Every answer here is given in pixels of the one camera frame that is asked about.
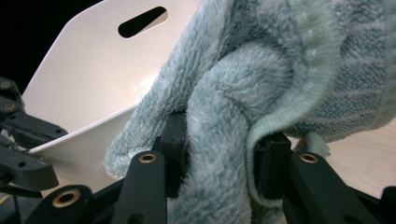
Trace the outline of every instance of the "laundry basket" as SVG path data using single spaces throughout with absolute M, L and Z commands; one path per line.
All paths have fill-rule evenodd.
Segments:
M 105 151 L 149 90 L 200 3 L 106 0 L 70 20 L 22 96 L 28 114 L 60 125 L 69 134 L 30 152 L 45 157 L 68 183 L 92 191 L 113 183 L 102 166 Z M 121 32 L 125 24 L 141 25 L 140 17 L 158 8 L 162 15 L 143 31 L 128 36 Z

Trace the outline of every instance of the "towel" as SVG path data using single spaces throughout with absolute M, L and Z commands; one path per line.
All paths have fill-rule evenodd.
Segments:
M 187 111 L 189 165 L 169 223 L 277 223 L 254 185 L 254 147 L 282 132 L 325 143 L 396 114 L 394 0 L 205 0 L 150 91 L 108 148 L 123 177 L 169 114 Z

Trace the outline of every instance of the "fuzzy towel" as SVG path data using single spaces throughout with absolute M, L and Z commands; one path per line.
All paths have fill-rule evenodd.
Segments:
M 106 170 L 124 176 L 167 116 L 187 109 L 189 167 L 168 222 L 276 222 L 280 202 L 254 187 L 255 144 L 283 132 L 320 153 L 391 121 L 395 12 L 395 0 L 205 0 L 109 147 Z

